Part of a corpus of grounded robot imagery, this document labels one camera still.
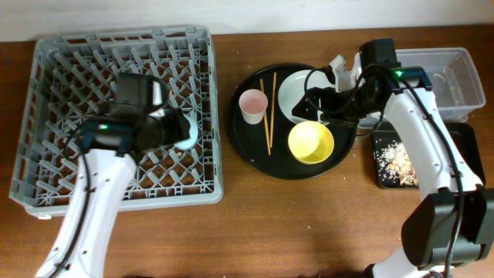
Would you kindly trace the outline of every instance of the wooden table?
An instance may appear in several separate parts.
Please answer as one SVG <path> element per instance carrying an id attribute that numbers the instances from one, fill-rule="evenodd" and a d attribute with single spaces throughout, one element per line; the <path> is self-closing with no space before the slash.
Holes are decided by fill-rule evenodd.
<path id="1" fill-rule="evenodd" d="M 232 149 L 223 124 L 235 87 L 264 66 L 328 64 L 337 54 L 353 65 L 360 44 L 393 37 L 397 49 L 469 50 L 488 100 L 470 114 L 488 181 L 494 180 L 494 25 L 214 36 L 225 197 L 216 205 L 123 212 L 108 248 L 105 277 L 359 277 L 401 244 L 417 191 L 385 191 L 375 182 L 371 143 L 359 139 L 333 171 L 284 181 L 255 170 Z M 61 218 L 42 221 L 8 199 L 34 42 L 0 44 L 0 276 L 34 277 Z M 455 277 L 492 277 L 494 254 L 454 270 Z"/>

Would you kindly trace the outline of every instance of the plastic crate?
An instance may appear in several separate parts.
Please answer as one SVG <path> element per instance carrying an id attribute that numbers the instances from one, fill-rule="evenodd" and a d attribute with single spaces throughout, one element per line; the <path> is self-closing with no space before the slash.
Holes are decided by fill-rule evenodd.
<path id="1" fill-rule="evenodd" d="M 215 52 L 205 27 L 60 36 L 39 40 L 10 198 L 41 219 L 64 215 L 77 172 L 61 155 L 68 134 L 109 100 L 120 72 L 160 77 L 170 102 L 197 118 L 198 144 L 160 148 L 139 161 L 120 210 L 216 203 L 223 196 Z M 69 144 L 72 158 L 77 146 Z"/>
<path id="2" fill-rule="evenodd" d="M 486 105 L 486 97 L 472 57 L 464 48 L 398 49 L 398 61 L 403 67 L 421 66 L 432 82 L 441 119 L 465 122 L 468 114 Z M 353 72 L 361 72 L 360 56 L 355 56 Z M 380 113 L 360 120 L 360 128 L 372 128 Z"/>

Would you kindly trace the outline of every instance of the black tray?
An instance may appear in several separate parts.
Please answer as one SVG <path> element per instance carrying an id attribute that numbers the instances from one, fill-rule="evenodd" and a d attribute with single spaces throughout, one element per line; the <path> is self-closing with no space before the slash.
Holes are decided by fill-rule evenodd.
<path id="1" fill-rule="evenodd" d="M 479 178 L 486 185 L 486 177 L 484 170 L 482 169 L 482 162 L 480 161 L 479 149 L 477 147 L 477 140 L 475 139 L 475 133 L 473 128 L 464 123 L 446 123 L 446 128 L 449 131 L 453 141 L 455 142 L 458 151 L 465 159 L 466 164 L 472 169 L 472 171 L 479 176 Z M 377 183 L 381 188 L 385 189 L 418 189 L 414 186 L 400 186 L 400 181 L 397 179 L 389 180 L 387 178 L 383 181 L 383 174 L 385 169 L 379 171 L 379 164 L 377 163 L 377 154 L 382 155 L 383 150 L 388 144 L 401 142 L 398 133 L 389 123 L 382 124 L 379 130 L 372 134 L 372 144 L 374 147 L 374 165 L 377 173 Z"/>
<path id="2" fill-rule="evenodd" d="M 288 148 L 288 135 L 292 128 L 295 127 L 295 124 L 283 115 L 279 109 L 277 98 L 271 156 L 268 156 L 264 121 L 251 125 L 243 120 L 239 107 L 239 97 L 248 89 L 260 90 L 259 80 L 261 78 L 264 82 L 264 91 L 269 100 L 268 119 L 271 119 L 272 78 L 274 72 L 276 72 L 276 97 L 278 97 L 279 87 L 290 74 L 312 68 L 312 66 L 303 64 L 282 64 L 267 67 L 247 78 L 230 100 L 226 122 L 228 137 L 232 142 L 233 148 L 244 160 L 268 175 L 285 179 L 303 179 L 321 175 L 338 165 L 354 145 L 356 128 L 328 125 L 327 127 L 334 137 L 335 148 L 333 153 L 328 159 L 319 164 L 306 165 L 298 162 Z"/>

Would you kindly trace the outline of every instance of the lattice crate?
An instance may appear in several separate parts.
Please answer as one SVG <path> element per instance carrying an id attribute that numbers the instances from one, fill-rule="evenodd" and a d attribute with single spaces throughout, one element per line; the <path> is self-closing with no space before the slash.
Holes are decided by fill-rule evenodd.
<path id="1" fill-rule="evenodd" d="M 77 172 L 70 132 L 112 99 L 120 72 L 159 76 L 170 104 L 197 119 L 191 150 L 144 155 L 120 210 L 218 202 L 223 194 L 215 59 L 204 27 L 56 37 L 37 43 L 10 197 L 40 218 L 63 215 Z"/>

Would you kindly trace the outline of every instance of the yellow cup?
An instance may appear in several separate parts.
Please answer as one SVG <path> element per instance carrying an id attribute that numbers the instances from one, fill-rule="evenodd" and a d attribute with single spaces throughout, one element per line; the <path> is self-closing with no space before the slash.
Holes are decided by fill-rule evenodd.
<path id="1" fill-rule="evenodd" d="M 297 161 L 317 164 L 325 161 L 333 152 L 334 138 L 323 124 L 305 121 L 290 131 L 288 147 Z"/>

